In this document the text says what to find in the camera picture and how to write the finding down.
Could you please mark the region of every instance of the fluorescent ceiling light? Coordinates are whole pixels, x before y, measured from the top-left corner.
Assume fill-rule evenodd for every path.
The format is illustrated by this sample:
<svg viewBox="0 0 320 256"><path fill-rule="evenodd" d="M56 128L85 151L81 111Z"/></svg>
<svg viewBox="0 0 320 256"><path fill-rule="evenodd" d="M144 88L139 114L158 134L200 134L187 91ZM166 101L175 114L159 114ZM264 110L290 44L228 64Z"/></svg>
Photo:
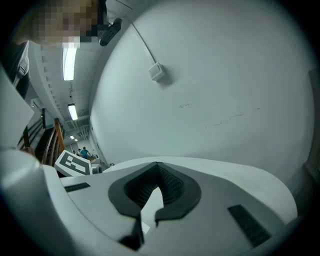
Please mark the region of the fluorescent ceiling light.
<svg viewBox="0 0 320 256"><path fill-rule="evenodd" d="M69 109L72 120L78 120L75 104L69 104L68 109Z"/></svg>
<svg viewBox="0 0 320 256"><path fill-rule="evenodd" d="M63 79L72 81L75 75L75 60L77 48L63 48Z"/></svg>

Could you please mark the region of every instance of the ceiling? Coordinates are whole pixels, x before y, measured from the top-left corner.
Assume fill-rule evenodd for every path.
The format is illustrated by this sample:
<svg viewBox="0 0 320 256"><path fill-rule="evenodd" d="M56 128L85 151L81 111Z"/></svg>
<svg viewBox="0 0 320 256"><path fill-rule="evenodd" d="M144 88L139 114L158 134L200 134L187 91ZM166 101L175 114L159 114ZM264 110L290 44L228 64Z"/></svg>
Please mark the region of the ceiling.
<svg viewBox="0 0 320 256"><path fill-rule="evenodd" d="M138 0L108 0L106 2L108 19L123 18L138 5ZM89 125L89 104L92 85L96 76L97 65L104 48L98 43L83 43L77 49L74 80L63 79L63 49L55 45L41 45L41 61L47 84L47 93L54 108L58 111L62 123L65 124L65 137L74 135L77 139L86 139L81 127ZM74 103L78 115L77 121L72 121L68 104Z"/></svg>

